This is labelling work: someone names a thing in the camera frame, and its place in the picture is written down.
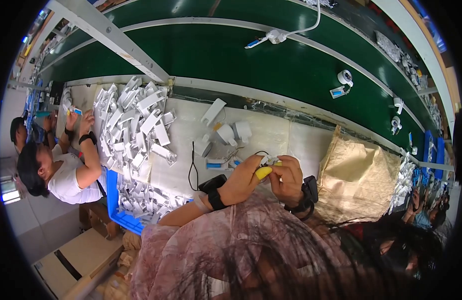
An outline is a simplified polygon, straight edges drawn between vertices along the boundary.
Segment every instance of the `blue plastic bin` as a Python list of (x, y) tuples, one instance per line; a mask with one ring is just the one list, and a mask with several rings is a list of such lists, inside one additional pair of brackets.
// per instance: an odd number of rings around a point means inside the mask
[(134, 232), (135, 234), (141, 235), (143, 231), (143, 225), (139, 222), (139, 219), (133, 218), (131, 215), (124, 212), (118, 213), (118, 199), (119, 192), (116, 189), (116, 183), (118, 182), (118, 173), (106, 169), (106, 185), (108, 193), (108, 215), (114, 222), (123, 226), (124, 228)]

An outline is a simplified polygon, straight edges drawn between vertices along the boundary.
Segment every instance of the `long black hair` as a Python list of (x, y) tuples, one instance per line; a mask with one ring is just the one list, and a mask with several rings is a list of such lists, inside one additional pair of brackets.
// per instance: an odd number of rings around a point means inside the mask
[[(219, 299), (407, 299), (416, 295), (422, 282), (434, 272), (442, 255), (442, 245), (430, 231), (426, 231), (401, 220), (389, 222), (389, 219), (377, 222), (341, 223), (325, 225), (331, 232), (341, 237), (341, 250), (348, 258), (349, 265), (336, 267), (331, 263), (329, 249), (324, 249), (315, 236), (310, 234), (307, 225), (297, 218), (290, 220), (278, 215), (269, 215), (274, 222), (279, 222), (292, 241), (288, 249), (306, 251), (309, 277), (302, 277), (295, 269), (287, 266), (279, 253), (278, 240), (262, 228), (253, 228), (253, 241), (263, 246), (261, 255), (266, 257), (276, 274), (276, 280), (269, 282), (250, 250), (252, 243), (236, 241), (226, 249), (221, 249), (221, 260), (213, 261), (206, 254), (193, 260), (190, 269), (174, 286), (168, 299), (210, 299), (216, 264), (222, 266), (224, 280), (228, 282), (228, 294)], [(361, 234), (353, 233), (349, 226), (361, 228)], [(381, 255), (380, 245), (383, 241), (394, 240), (387, 254)], [(245, 253), (236, 261), (234, 253)], [(408, 261), (417, 257), (417, 270), (405, 271)], [(238, 266), (249, 267), (255, 278), (250, 287), (244, 286)]]
[(36, 160), (36, 152), (37, 144), (34, 141), (24, 145), (18, 157), (19, 178), (31, 195), (48, 197), (48, 187), (44, 179), (37, 174), (41, 165)]

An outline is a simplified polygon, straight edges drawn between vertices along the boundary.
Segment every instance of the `beige plastic bag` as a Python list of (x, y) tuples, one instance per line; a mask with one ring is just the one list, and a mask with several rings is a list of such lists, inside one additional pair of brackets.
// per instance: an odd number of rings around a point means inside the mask
[(375, 221), (389, 208), (401, 159), (336, 126), (317, 180), (315, 210), (326, 222)]

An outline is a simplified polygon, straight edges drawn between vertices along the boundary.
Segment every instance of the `woman's left hand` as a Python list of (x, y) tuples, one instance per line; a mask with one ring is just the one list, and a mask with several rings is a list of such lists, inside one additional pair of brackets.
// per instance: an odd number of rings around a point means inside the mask
[(43, 128), (45, 131), (51, 131), (52, 129), (52, 120), (50, 116), (44, 117)]
[(78, 120), (78, 114), (75, 112), (69, 112), (69, 115), (66, 117), (66, 129), (72, 131), (76, 121)]
[(217, 189), (224, 205), (231, 206), (249, 198), (260, 181), (254, 172), (262, 159), (262, 155), (256, 154), (248, 157), (234, 169), (226, 183)]

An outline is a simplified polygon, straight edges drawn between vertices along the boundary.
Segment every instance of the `workbench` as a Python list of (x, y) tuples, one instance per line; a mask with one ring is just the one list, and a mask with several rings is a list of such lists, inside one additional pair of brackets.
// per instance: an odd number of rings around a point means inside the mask
[[(90, 86), (78, 85), (71, 87), (71, 96), (73, 105), (82, 111), (86, 111), (93, 107), (94, 99), (101, 88), (108, 89), (110, 84), (91, 84)], [(121, 91), (124, 85), (118, 84), (118, 90)], [(168, 148), (177, 154), (177, 161), (171, 167), (168, 163), (153, 154), (150, 155), (147, 165), (144, 165), (144, 173), (150, 172), (149, 176), (136, 177), (140, 181), (148, 182), (153, 187), (159, 188), (172, 195), (182, 195), (192, 197), (193, 191), (189, 185), (188, 172), (192, 162), (192, 141), (202, 139), (204, 134), (211, 134), (212, 128), (206, 127), (201, 123), (201, 117), (208, 110), (210, 104), (192, 102), (176, 98), (168, 98), (166, 101), (165, 112), (174, 110), (176, 120), (171, 123), (168, 134), (171, 144)], [(297, 157), (301, 163), (304, 177), (314, 175), (319, 172), (319, 162), (327, 153), (329, 143), (333, 132), (331, 130), (311, 127), (304, 124), (294, 123), (288, 119), (277, 116), (264, 114), (255, 111), (244, 110), (241, 108), (224, 108), (226, 116), (221, 111), (216, 117), (216, 120), (222, 120), (226, 123), (236, 121), (248, 121), (252, 130), (252, 137), (249, 138), (249, 144), (238, 152), (238, 157), (246, 159), (252, 154), (264, 150), (271, 155), (289, 154)], [(99, 140), (99, 128), (102, 120), (98, 117), (98, 112), (95, 111), (96, 122), (93, 126), (93, 131)], [(58, 115), (56, 135), (64, 130), (66, 114), (62, 107)], [(81, 117), (78, 118), (74, 130), (79, 129)], [(71, 146), (80, 149), (78, 145), (79, 137), (75, 135), (71, 141)], [(99, 155), (101, 164), (105, 165), (107, 159), (100, 147), (98, 141)], [(232, 151), (231, 146), (224, 146), (219, 142), (213, 143), (207, 158), (219, 159), (228, 155), (228, 150)], [(219, 174), (225, 174), (227, 177), (231, 174), (228, 171), (213, 171), (206, 170), (205, 161), (203, 158), (196, 156), (194, 163), (199, 174), (199, 183), (203, 183)], [(190, 177), (193, 187), (196, 187), (196, 173), (194, 169)]]

